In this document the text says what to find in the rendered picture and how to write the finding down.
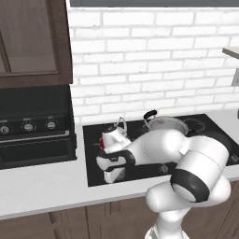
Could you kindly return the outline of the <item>brown wall cupboard door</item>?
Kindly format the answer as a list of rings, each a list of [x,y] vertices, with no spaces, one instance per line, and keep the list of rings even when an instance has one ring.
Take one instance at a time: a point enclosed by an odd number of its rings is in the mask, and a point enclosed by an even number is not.
[[[72,82],[65,0],[0,0],[0,89]]]

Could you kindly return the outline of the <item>black wall oven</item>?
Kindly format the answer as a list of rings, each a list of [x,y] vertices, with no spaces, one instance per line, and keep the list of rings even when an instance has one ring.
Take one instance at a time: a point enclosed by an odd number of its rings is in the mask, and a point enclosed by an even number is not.
[[[47,120],[56,120],[57,128],[49,130]],[[32,132],[23,129],[25,121],[35,124]],[[2,125],[9,126],[10,132],[0,133],[0,140],[64,134],[65,131],[70,135],[0,144],[0,170],[77,158],[77,135],[68,85],[0,90],[0,127]]]

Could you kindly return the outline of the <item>grey range hood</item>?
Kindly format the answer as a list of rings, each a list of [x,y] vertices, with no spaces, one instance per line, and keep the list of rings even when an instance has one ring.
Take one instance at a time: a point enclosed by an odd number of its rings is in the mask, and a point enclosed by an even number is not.
[[[239,7],[239,0],[70,0],[70,7]]]

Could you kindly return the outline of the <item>brown base cupboard door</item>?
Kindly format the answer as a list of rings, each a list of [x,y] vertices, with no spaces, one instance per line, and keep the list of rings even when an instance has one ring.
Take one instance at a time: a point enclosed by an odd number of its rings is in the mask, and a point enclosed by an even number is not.
[[[0,220],[0,239],[89,239],[84,207]]]
[[[157,215],[144,197],[87,206],[90,239],[145,239]]]
[[[190,239],[239,239],[239,181],[223,204],[192,208],[184,217],[183,230]]]

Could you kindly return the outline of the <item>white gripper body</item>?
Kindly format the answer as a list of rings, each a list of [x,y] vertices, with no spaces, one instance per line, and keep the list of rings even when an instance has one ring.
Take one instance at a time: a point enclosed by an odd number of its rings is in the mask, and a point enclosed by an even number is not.
[[[115,168],[111,172],[104,171],[105,182],[112,184],[121,181],[125,177],[124,168]]]

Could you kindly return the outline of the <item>black hob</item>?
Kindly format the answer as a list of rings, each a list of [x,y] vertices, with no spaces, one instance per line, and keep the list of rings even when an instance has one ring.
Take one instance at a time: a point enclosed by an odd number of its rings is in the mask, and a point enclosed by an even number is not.
[[[209,132],[218,132],[225,135],[231,146],[230,158],[228,159],[227,165],[239,164],[231,161],[231,155],[235,154],[239,157],[239,143],[234,141],[230,136],[226,134],[212,119],[206,114],[180,116],[179,120],[182,120],[189,127],[188,136],[194,136],[198,134],[206,134]],[[88,186],[100,186],[105,185],[104,171],[97,165],[96,157],[100,153],[102,143],[102,131],[110,126],[108,124],[96,124],[88,125],[83,127],[84,146],[85,146],[85,159],[87,166],[87,178]],[[161,171],[161,166],[165,164],[168,167],[168,172],[164,173]],[[152,178],[157,176],[167,176],[174,172],[176,164],[174,162],[150,164],[150,165],[139,165],[135,167],[128,167],[125,169],[125,177],[121,181],[132,181],[145,178]]]

